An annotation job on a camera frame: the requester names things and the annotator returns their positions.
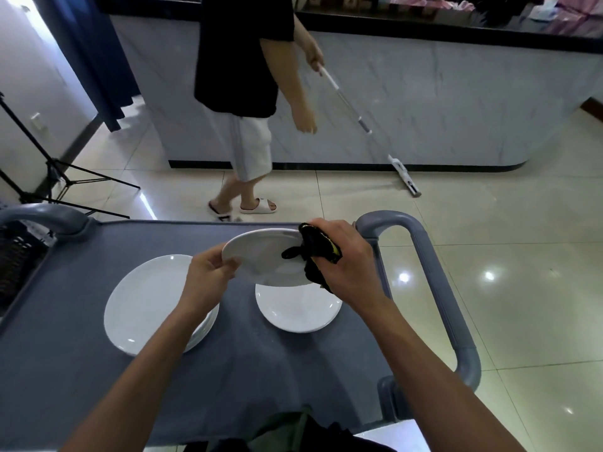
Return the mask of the black mesh basket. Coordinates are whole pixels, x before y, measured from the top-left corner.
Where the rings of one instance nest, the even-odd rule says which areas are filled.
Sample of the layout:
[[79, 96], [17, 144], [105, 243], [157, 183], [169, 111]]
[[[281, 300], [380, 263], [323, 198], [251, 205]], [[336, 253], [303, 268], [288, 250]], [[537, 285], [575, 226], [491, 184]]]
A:
[[0, 225], [0, 320], [55, 241], [52, 231], [33, 223]]

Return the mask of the white slipper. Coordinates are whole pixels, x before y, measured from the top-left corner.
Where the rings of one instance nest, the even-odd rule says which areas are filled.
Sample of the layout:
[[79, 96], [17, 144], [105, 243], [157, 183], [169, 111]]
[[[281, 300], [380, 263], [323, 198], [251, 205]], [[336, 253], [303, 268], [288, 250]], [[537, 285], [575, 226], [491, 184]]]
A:
[[207, 203], [207, 212], [217, 222], [234, 222], [233, 210], [230, 205], [221, 209], [220, 206], [216, 206], [215, 203], [210, 200]]
[[277, 211], [277, 206], [266, 198], [257, 198], [256, 206], [253, 209], [239, 208], [241, 214], [273, 214]]

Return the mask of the grey plastic service cart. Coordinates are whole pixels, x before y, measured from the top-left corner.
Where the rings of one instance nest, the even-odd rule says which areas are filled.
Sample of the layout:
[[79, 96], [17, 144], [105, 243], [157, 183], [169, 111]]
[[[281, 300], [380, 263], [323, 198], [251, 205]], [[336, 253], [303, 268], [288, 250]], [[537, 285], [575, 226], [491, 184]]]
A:
[[[136, 266], [194, 255], [277, 223], [99, 222], [51, 204], [0, 211], [0, 226], [29, 220], [57, 241], [0, 320], [0, 450], [58, 449], [132, 358], [104, 330], [107, 300]], [[311, 407], [322, 425], [352, 433], [412, 418], [373, 335], [348, 306], [325, 328], [288, 333], [260, 313], [251, 283], [235, 278], [208, 336], [173, 373], [149, 444], [248, 436], [278, 412]]]

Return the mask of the black tripod stand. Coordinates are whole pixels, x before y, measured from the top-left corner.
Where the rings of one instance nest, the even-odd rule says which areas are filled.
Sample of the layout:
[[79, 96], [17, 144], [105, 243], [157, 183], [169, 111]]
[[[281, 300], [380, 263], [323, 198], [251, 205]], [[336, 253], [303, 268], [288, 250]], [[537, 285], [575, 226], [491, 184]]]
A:
[[[129, 215], [110, 212], [107, 210], [101, 210], [94, 207], [90, 207], [87, 205], [75, 204], [72, 202], [67, 202], [64, 200], [67, 192], [76, 185], [83, 184], [93, 184], [93, 183], [101, 183], [101, 182], [116, 182], [118, 184], [122, 184], [137, 191], [140, 191], [140, 187], [129, 182], [124, 182], [122, 180], [118, 180], [116, 178], [103, 175], [92, 170], [88, 170], [66, 161], [53, 158], [49, 155], [49, 153], [42, 147], [42, 145], [37, 141], [37, 139], [32, 135], [28, 128], [19, 120], [18, 116], [14, 113], [14, 111], [7, 105], [5, 102], [5, 95], [0, 91], [0, 107], [4, 110], [4, 112], [11, 118], [13, 122], [17, 125], [17, 127], [23, 132], [23, 134], [28, 138], [28, 140], [34, 145], [36, 150], [42, 154], [44, 157], [45, 165], [46, 165], [46, 176], [42, 181], [41, 185], [34, 192], [25, 191], [16, 182], [14, 182], [8, 174], [6, 174], [0, 168], [0, 179], [6, 183], [19, 197], [19, 201], [21, 204], [33, 204], [33, 203], [49, 203], [49, 204], [63, 204], [71, 207], [78, 208], [79, 210], [84, 210], [88, 216], [93, 215], [94, 213], [102, 213], [108, 216], [121, 218], [121, 219], [130, 219]], [[68, 169], [75, 169], [80, 172], [84, 172], [88, 175], [91, 175], [91, 178], [83, 179], [83, 180], [72, 180], [66, 174]]]

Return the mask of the white tissue pack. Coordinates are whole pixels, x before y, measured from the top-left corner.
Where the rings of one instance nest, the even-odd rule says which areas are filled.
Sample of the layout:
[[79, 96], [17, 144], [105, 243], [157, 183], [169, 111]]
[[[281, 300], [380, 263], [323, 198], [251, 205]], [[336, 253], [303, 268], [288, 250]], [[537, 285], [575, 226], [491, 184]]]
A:
[[561, 8], [559, 0], [543, 0], [541, 4], [534, 5], [528, 14], [528, 18], [536, 22], [552, 22], [559, 14]]

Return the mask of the stack of white plates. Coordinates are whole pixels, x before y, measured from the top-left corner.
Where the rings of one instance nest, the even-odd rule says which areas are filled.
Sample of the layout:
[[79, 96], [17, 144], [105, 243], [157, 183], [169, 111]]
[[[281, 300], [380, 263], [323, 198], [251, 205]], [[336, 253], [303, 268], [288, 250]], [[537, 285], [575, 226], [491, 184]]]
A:
[[113, 289], [104, 311], [109, 341], [135, 357], [176, 307], [192, 256], [156, 257], [130, 271]]

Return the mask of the white flat mop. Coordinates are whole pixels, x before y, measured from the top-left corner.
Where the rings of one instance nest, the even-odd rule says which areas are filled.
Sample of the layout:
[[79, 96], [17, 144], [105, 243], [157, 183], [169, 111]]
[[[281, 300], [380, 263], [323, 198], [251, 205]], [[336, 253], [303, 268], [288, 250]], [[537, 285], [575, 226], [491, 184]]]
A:
[[393, 167], [396, 173], [400, 176], [401, 180], [404, 182], [406, 188], [411, 193], [412, 197], [420, 197], [421, 191], [418, 189], [417, 185], [411, 178], [406, 166], [397, 158], [394, 158], [387, 149], [383, 146], [383, 144], [379, 141], [378, 137], [373, 134], [373, 130], [367, 125], [366, 121], [361, 116], [361, 113], [352, 105], [352, 103], [345, 96], [341, 87], [336, 83], [335, 79], [332, 75], [327, 71], [327, 69], [317, 63], [318, 72], [321, 76], [324, 76], [329, 84], [335, 91], [337, 97], [342, 101], [343, 105], [347, 108], [351, 117], [357, 122], [357, 124], [361, 127], [364, 133], [367, 136], [368, 144], [371, 146], [372, 150], [375, 150], [379, 155], [380, 159], [387, 158], [388, 163]]

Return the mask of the dark blue curtain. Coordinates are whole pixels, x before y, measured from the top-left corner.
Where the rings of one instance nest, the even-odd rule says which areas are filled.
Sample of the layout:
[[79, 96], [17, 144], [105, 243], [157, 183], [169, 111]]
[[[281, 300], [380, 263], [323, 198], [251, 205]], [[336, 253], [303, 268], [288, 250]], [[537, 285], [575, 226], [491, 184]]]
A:
[[57, 45], [110, 132], [140, 95], [109, 16], [95, 0], [35, 0]]

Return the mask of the black cleaning cloth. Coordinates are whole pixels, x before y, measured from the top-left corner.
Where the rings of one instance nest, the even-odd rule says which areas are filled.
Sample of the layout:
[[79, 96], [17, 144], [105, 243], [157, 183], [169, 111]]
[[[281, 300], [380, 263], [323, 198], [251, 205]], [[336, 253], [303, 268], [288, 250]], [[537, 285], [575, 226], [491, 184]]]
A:
[[301, 245], [284, 250], [281, 257], [285, 260], [301, 257], [305, 262], [304, 272], [306, 278], [312, 283], [320, 285], [327, 292], [332, 293], [313, 259], [321, 257], [335, 265], [343, 256], [341, 249], [325, 232], [309, 223], [301, 223], [298, 230], [302, 237]]

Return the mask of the person's right hand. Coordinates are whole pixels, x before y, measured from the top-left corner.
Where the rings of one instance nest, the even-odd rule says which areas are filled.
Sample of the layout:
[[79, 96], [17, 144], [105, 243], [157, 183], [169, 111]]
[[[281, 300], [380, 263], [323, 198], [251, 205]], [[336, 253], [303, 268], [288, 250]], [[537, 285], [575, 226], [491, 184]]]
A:
[[378, 312], [391, 300], [383, 292], [376, 270], [373, 250], [352, 224], [345, 220], [316, 218], [309, 224], [320, 228], [341, 249], [341, 292], [333, 293], [347, 303], [362, 319]]

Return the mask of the person's left hand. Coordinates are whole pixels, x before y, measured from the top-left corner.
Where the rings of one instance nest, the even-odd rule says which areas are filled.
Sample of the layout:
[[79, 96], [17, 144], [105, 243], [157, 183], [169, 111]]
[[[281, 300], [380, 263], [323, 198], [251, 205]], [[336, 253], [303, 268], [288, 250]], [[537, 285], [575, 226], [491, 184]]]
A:
[[176, 307], [177, 315], [189, 325], [199, 325], [209, 312], [218, 305], [229, 281], [212, 278], [215, 259], [222, 257], [225, 243], [218, 244], [192, 257], [187, 271], [185, 286]]

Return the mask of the pink wrapped items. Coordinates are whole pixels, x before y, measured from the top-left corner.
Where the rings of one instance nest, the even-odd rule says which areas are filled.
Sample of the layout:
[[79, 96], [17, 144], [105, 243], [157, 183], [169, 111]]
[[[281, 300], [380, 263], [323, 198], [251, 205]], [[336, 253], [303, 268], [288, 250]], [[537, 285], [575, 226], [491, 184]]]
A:
[[454, 0], [389, 0], [391, 5], [405, 6], [407, 8], [423, 8], [426, 10], [445, 9], [461, 12], [472, 12], [475, 6], [467, 1]]

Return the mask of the person's left forearm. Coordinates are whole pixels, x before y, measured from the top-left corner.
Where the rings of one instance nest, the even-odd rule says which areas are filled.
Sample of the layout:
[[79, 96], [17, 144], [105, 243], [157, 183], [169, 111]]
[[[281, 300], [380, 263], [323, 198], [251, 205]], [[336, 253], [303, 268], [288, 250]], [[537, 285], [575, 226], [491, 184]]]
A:
[[183, 297], [59, 452], [143, 452], [192, 333], [220, 299]]

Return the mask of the person's right forearm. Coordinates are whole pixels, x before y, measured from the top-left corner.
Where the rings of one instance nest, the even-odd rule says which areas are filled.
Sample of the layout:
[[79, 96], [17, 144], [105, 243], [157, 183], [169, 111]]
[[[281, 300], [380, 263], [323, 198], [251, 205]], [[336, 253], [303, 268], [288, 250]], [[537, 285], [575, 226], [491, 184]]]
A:
[[377, 341], [431, 452], [526, 452], [383, 294], [348, 299]]

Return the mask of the person's dark clothing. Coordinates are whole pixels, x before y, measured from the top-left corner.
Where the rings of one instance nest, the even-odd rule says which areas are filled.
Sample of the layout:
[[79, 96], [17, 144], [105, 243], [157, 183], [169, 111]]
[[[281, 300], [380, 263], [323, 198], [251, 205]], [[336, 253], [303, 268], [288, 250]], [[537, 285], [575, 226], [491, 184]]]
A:
[[396, 452], [386, 445], [358, 438], [339, 423], [324, 427], [310, 411], [283, 412], [267, 418], [247, 438], [191, 442], [182, 452]]

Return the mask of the marble counter with black top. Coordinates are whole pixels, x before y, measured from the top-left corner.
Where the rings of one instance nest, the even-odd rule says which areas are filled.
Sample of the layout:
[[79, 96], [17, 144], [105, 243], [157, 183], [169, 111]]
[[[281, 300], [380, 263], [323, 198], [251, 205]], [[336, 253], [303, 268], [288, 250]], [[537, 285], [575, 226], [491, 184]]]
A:
[[[552, 22], [528, 18], [543, 0], [467, 0], [472, 12], [389, 0], [292, 1], [329, 73], [411, 171], [521, 167], [603, 93], [603, 0], [592, 0], [599, 14], [559, 0]], [[300, 75], [318, 134], [297, 132], [279, 96], [270, 120], [275, 169], [392, 170], [328, 80], [305, 64]]]

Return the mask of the white round plate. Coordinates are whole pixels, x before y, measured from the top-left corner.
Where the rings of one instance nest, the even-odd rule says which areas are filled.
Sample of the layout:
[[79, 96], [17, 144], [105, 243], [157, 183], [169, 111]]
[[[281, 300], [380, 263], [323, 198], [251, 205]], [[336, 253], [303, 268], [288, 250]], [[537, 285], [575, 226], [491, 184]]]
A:
[[273, 326], [290, 333], [313, 333], [338, 315], [342, 300], [319, 284], [271, 287], [257, 284], [255, 297], [261, 314]]
[[256, 229], [238, 235], [222, 249], [222, 259], [236, 258], [236, 277], [270, 287], [311, 284], [305, 274], [305, 260], [299, 248], [303, 238], [297, 229]]

